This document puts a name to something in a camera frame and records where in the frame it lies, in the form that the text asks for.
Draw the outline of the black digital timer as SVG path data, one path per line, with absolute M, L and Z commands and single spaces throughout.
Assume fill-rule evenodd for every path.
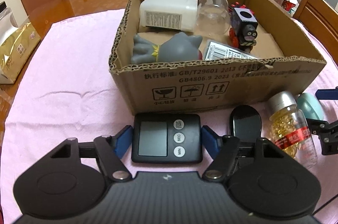
M 138 113 L 131 159 L 135 163 L 188 164 L 202 161 L 200 116 Z

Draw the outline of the clear plastic refill case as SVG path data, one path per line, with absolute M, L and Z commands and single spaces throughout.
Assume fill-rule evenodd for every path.
M 203 51 L 203 59 L 208 60 L 222 60 L 225 58 L 238 58 L 241 60 L 257 59 L 255 56 L 243 52 L 237 48 L 233 48 L 226 44 L 208 40 Z

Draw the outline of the dark blue toy train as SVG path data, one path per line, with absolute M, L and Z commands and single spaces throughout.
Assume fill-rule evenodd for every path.
M 254 12 L 238 2 L 229 6 L 230 23 L 229 37 L 232 46 L 244 52 L 251 52 L 257 44 L 258 21 Z

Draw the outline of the mint green round object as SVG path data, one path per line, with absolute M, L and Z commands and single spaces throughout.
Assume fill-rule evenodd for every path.
M 297 106 L 307 119 L 323 120 L 324 111 L 318 99 L 310 93 L 302 93 L 297 98 Z

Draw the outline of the black glossy oval case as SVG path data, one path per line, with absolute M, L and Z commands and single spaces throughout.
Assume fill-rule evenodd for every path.
M 249 105 L 235 107 L 229 117 L 230 134 L 241 142 L 255 143 L 261 137 L 262 120 L 258 111 Z

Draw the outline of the bottle of golden capsules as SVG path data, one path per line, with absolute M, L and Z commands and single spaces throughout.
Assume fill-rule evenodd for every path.
M 289 91 L 282 91 L 267 101 L 270 140 L 307 169 L 317 164 L 317 152 L 301 109 Z

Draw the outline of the pink tablecloth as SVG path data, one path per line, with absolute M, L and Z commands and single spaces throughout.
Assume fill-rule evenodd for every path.
M 108 59 L 124 9 L 69 18 L 51 26 L 19 85 L 1 153 L 1 206 L 4 223 L 21 211 L 13 196 L 15 180 L 68 137 L 91 142 L 115 134 L 134 120 L 109 72 Z M 322 44 L 293 19 L 327 64 L 307 93 L 337 87 L 337 66 Z M 321 155 L 310 170 L 321 183 L 315 217 L 337 223 L 337 154 Z

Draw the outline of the wooden chair right side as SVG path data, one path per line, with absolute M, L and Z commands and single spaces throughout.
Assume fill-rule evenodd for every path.
M 321 42 L 337 64 L 337 11 L 325 0 L 301 0 L 293 18 L 301 22 Z

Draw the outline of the brown cardboard box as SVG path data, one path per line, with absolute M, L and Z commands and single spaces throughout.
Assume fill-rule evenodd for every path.
M 253 49 L 254 59 L 132 64 L 133 37 L 161 44 L 171 32 L 140 26 L 144 0 L 129 0 L 109 58 L 112 78 L 130 111 L 207 111 L 254 104 L 280 91 L 302 93 L 326 65 L 309 37 L 274 0 L 228 0 L 254 11 L 269 34 Z

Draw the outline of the clear plastic jar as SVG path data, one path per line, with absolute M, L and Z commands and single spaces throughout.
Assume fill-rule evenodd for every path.
M 195 33 L 205 37 L 223 36 L 229 28 L 228 0 L 199 0 Z

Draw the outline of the gold foil bag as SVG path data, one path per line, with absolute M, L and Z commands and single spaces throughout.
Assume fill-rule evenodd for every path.
M 1 44 L 1 84 L 15 83 L 41 37 L 30 21 L 22 24 Z

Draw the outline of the white plastic box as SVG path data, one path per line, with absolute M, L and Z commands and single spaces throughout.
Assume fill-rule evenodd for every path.
M 193 32 L 198 0 L 144 0 L 139 7 L 140 26 Z

